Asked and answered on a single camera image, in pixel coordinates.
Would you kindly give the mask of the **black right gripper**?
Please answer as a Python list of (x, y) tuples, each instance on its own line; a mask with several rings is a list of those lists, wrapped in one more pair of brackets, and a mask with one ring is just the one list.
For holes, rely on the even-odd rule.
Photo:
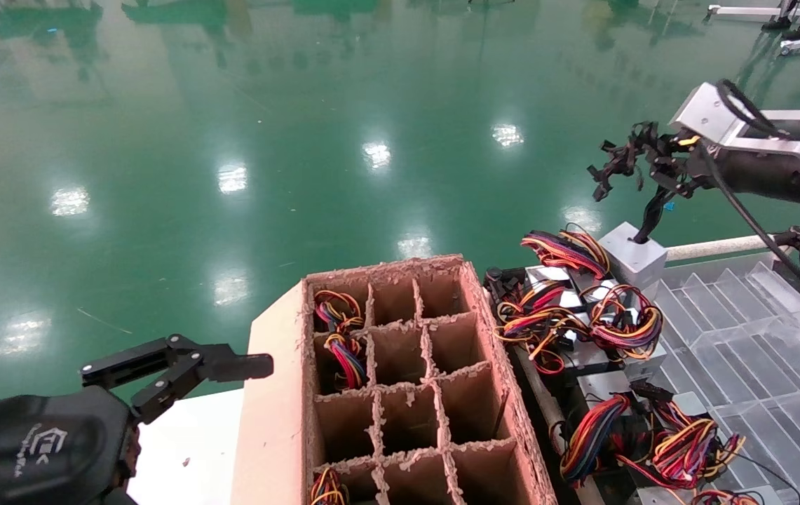
[[(696, 191), (720, 189), (710, 162), (733, 193), (800, 204), (800, 160), (786, 154), (762, 154), (698, 146), (695, 133), (662, 134), (652, 141), (652, 180), (656, 197), (692, 198)], [(681, 169), (694, 150), (694, 177)]]

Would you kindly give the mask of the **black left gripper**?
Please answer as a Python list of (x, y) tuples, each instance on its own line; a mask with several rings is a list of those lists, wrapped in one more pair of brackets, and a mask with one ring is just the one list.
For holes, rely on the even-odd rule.
[(0, 400), (0, 504), (131, 504), (139, 431), (97, 386)]

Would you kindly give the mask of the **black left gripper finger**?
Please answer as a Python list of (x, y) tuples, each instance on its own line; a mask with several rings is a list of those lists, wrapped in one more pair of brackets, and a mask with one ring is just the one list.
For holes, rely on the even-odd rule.
[(149, 424), (204, 381), (244, 382), (273, 372), (274, 360), (268, 353), (237, 354), (226, 343), (201, 344), (184, 335), (170, 335), (84, 365), (81, 381), (84, 387), (110, 391), (156, 375), (131, 399), (133, 417)]

